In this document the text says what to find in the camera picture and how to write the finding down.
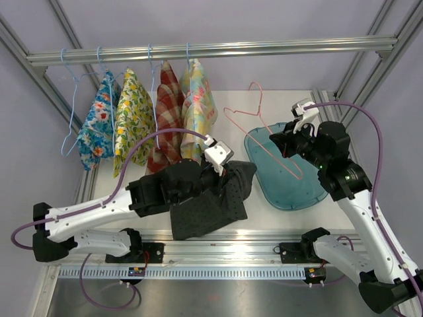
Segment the dark grey dotted skirt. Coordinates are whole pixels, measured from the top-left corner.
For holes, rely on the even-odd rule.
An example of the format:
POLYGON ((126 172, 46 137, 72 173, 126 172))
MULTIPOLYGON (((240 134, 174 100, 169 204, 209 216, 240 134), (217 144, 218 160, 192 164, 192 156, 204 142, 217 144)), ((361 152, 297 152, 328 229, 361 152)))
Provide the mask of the dark grey dotted skirt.
POLYGON ((174 240, 207 235, 236 221, 248 219, 244 200, 252 190, 257 171, 254 163, 232 160, 227 164, 229 177, 222 190, 208 190, 170 209, 174 240))

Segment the pastel floral skirt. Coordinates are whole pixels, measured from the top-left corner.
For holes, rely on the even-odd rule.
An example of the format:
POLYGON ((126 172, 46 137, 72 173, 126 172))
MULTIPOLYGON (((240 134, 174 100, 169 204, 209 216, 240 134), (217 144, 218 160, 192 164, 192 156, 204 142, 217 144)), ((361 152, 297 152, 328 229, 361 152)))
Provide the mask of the pastel floral skirt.
MULTIPOLYGON (((207 135, 218 117, 208 77, 199 59, 190 59, 181 76, 180 87, 185 95, 181 116, 184 129, 207 135)), ((201 161, 204 140, 195 135, 183 135, 180 145, 182 158, 201 161)))

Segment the red plaid skirt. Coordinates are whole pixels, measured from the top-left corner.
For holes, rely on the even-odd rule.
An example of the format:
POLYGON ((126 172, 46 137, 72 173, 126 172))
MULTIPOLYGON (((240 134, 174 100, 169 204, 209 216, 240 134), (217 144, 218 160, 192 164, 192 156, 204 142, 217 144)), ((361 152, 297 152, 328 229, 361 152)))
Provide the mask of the red plaid skirt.
MULTIPOLYGON (((158 129, 182 128, 182 104, 184 93, 168 61, 160 71, 160 85, 157 88, 156 115, 158 129)), ((182 134, 168 132, 158 136, 158 143, 151 149, 147 161, 146 175, 154 174, 181 159, 182 134)))

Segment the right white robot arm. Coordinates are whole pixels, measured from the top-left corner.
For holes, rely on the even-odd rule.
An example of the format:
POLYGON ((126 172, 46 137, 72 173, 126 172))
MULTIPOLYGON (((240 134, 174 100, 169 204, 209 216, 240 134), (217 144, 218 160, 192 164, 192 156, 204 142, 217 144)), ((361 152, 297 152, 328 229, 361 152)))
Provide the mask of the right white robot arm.
POLYGON ((322 227, 301 237, 300 254, 308 262, 323 260, 353 281, 367 306, 377 314, 422 295, 422 270, 394 237, 376 201, 375 184, 349 157, 350 136, 338 122, 323 122, 295 131, 296 123, 269 138, 284 158, 299 155, 317 168, 321 186, 347 215, 367 258, 343 246, 322 227))

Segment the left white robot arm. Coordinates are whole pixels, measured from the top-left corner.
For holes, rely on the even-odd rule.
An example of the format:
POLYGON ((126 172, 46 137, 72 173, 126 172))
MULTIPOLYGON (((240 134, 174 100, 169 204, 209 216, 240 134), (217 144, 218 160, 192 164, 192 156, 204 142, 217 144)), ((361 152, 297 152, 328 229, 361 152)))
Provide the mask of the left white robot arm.
POLYGON ((227 165, 199 165, 184 158, 180 162, 118 188, 110 196, 55 208, 47 203, 33 207, 36 232, 32 251, 37 262, 48 263, 71 253, 108 254, 136 262, 143 255, 140 235, 100 233, 91 242, 96 227, 124 219, 143 218, 169 211, 173 205, 191 201, 211 190, 219 191, 228 181, 227 165))

